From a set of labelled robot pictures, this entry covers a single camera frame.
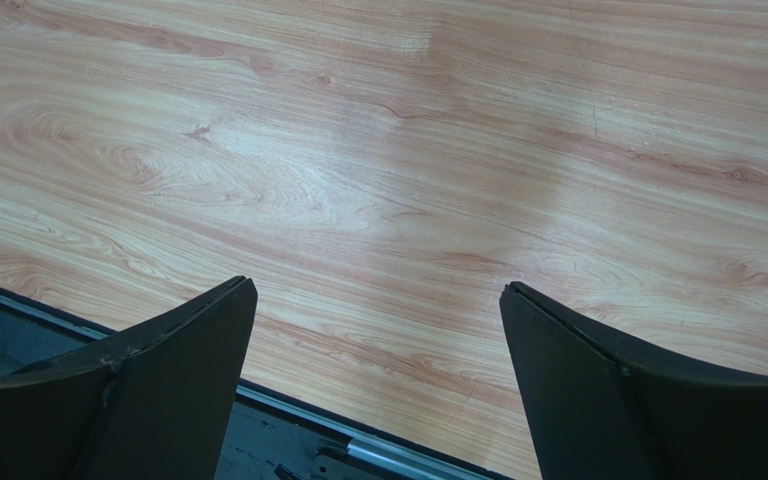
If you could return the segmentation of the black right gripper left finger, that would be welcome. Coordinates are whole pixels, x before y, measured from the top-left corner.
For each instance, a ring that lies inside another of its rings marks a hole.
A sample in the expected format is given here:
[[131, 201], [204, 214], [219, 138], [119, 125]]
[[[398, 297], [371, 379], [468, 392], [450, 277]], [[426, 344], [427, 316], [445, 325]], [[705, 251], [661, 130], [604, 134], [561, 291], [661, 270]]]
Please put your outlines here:
[[210, 479], [258, 293], [235, 276], [149, 320], [0, 374], [0, 479]]

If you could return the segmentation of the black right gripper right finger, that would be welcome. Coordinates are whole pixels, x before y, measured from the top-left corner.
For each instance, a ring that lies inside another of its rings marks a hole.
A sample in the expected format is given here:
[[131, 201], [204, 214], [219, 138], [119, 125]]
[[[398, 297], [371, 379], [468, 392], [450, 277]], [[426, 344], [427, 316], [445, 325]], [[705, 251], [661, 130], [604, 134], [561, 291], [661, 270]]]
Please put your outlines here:
[[644, 341], [521, 283], [505, 337], [546, 479], [768, 479], [768, 375]]

